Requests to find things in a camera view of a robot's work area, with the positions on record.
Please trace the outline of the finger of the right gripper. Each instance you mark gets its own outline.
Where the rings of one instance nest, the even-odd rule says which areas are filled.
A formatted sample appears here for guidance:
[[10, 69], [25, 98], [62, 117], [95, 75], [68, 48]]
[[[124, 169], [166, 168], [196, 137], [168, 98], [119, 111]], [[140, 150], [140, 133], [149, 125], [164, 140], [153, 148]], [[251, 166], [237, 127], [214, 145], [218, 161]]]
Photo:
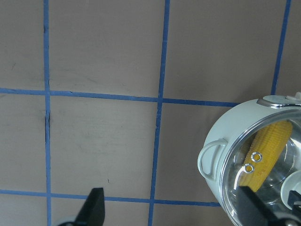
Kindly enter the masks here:
[[288, 205], [292, 210], [301, 210], [301, 194], [291, 190], [288, 196]]

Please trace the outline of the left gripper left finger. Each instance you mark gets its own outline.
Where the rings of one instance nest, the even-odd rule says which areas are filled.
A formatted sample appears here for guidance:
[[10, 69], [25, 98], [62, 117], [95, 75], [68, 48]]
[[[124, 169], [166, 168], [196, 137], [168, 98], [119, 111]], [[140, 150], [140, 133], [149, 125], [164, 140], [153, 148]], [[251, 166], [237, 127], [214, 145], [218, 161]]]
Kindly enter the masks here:
[[93, 188], [75, 219], [60, 221], [56, 226], [102, 226], [104, 221], [104, 189]]

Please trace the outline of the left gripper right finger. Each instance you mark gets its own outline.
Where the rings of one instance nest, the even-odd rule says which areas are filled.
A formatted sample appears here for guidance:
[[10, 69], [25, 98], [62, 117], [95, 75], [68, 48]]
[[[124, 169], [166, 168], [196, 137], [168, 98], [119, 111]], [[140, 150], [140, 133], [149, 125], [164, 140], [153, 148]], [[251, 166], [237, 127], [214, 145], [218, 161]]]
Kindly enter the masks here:
[[238, 188], [237, 216], [242, 226], [299, 226], [301, 210], [273, 212], [247, 186]]

